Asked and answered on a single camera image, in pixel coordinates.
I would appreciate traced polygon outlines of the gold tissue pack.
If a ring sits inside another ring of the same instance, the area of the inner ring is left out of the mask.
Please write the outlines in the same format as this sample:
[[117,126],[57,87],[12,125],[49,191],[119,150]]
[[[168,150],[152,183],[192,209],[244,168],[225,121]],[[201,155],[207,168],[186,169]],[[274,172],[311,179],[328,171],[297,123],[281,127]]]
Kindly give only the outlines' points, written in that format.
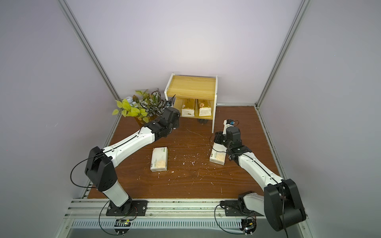
[[181,115],[182,117],[195,116],[195,99],[183,99]]
[[197,100],[198,115],[200,117],[212,116],[211,102],[205,99]]

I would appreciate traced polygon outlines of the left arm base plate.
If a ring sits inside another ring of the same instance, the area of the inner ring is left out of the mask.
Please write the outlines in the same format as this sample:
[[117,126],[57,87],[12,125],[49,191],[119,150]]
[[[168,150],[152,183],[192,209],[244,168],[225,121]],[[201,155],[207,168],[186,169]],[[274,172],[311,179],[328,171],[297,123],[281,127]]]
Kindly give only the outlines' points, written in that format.
[[108,205],[106,216],[145,216],[147,200],[128,200],[118,207],[112,201]]

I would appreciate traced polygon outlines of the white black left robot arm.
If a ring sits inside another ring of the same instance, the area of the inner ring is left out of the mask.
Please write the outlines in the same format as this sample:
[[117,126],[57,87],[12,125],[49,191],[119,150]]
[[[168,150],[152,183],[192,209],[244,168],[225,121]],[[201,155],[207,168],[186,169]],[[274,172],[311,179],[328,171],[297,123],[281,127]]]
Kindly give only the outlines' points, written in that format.
[[129,137],[103,149],[94,147],[89,152],[85,174],[110,200],[111,207],[128,208],[132,199],[118,182],[115,168],[126,158],[141,148],[167,137],[179,127],[180,111],[174,107],[165,107],[161,116],[146,123]]

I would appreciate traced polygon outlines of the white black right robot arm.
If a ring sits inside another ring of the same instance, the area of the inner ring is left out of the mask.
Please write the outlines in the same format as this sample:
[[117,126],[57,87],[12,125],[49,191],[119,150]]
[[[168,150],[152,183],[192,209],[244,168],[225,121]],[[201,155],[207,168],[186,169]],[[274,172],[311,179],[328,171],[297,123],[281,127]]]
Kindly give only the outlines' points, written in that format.
[[238,208],[241,213],[256,212],[264,215],[275,231],[286,230],[306,220],[307,214],[296,183],[267,168],[243,144],[238,128],[228,127],[226,132],[216,132],[214,142],[223,147],[217,149],[217,152],[227,154],[229,160],[244,169],[264,192],[264,195],[253,191],[240,194]]

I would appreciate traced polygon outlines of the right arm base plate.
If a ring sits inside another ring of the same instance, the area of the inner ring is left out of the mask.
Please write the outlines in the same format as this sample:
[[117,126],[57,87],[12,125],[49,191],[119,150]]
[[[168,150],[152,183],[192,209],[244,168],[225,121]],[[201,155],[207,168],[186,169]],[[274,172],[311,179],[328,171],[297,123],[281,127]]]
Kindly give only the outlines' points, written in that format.
[[232,216],[263,216],[256,211],[249,210],[240,200],[222,200],[220,206],[224,209],[225,215]]

